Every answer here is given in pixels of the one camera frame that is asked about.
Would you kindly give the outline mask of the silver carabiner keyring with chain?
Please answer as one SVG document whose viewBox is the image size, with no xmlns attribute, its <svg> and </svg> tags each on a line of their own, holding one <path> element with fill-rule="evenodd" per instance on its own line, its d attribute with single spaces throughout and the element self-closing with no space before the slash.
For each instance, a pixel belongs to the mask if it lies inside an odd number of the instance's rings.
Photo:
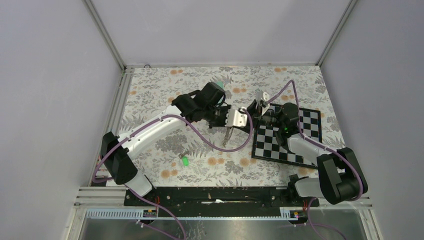
<svg viewBox="0 0 424 240">
<path fill-rule="evenodd" d="M 222 140 L 222 146 L 224 148 L 226 148 L 229 140 L 231 139 L 231 136 L 233 134 L 233 131 L 234 131 L 234 129 L 232 127 L 226 129 L 225 135 L 224 135 L 224 139 Z"/>
</svg>

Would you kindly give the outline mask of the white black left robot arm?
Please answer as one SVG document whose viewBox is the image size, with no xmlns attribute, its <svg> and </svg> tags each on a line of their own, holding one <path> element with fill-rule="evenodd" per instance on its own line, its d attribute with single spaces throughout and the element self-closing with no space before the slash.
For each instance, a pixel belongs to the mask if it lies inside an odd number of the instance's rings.
<svg viewBox="0 0 424 240">
<path fill-rule="evenodd" d="M 136 199 L 144 206 L 155 200 L 153 185 L 137 169 L 133 160 L 146 148 L 171 132 L 182 129 L 188 123 L 208 122 L 224 116 L 222 107 L 226 93 L 214 82 L 208 82 L 201 90 L 177 96 L 156 117 L 138 127 L 114 135 L 111 131 L 102 138 L 100 166 L 105 166 L 110 179 L 117 185 L 125 185 L 136 193 Z"/>
</svg>

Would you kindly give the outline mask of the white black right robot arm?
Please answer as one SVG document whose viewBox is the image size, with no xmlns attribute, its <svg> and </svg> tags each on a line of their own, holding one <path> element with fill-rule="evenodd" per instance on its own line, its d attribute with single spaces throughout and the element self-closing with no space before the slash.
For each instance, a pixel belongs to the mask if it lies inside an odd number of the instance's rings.
<svg viewBox="0 0 424 240">
<path fill-rule="evenodd" d="M 267 113 L 262 105 L 253 101 L 239 110 L 250 116 L 253 127 L 275 127 L 277 144 L 288 151 L 311 161 L 317 166 L 318 176 L 291 177 L 288 183 L 287 201 L 301 205 L 307 198 L 324 198 L 336 205 L 344 201 L 356 201 L 368 192 L 368 183 L 354 151 L 349 147 L 334 150 L 306 136 L 300 128 L 299 108 L 285 103 L 279 111 Z"/>
</svg>

